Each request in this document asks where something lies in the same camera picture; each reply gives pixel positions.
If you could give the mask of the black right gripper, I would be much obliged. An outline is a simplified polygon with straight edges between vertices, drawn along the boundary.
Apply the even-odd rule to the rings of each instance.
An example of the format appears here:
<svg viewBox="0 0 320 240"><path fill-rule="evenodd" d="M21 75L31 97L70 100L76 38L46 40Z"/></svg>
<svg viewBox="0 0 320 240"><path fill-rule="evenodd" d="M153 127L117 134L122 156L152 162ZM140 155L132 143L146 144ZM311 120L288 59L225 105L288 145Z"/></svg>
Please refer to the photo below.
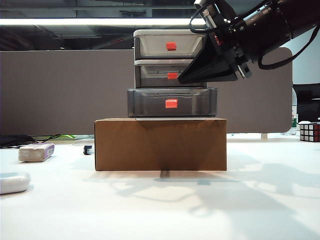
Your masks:
<svg viewBox="0 0 320 240"><path fill-rule="evenodd" d="M200 52L179 75L181 84L222 82L236 80L237 74L249 78L244 49L237 40L238 31L233 26L237 15L225 0L209 0L206 23L209 33Z"/></svg>

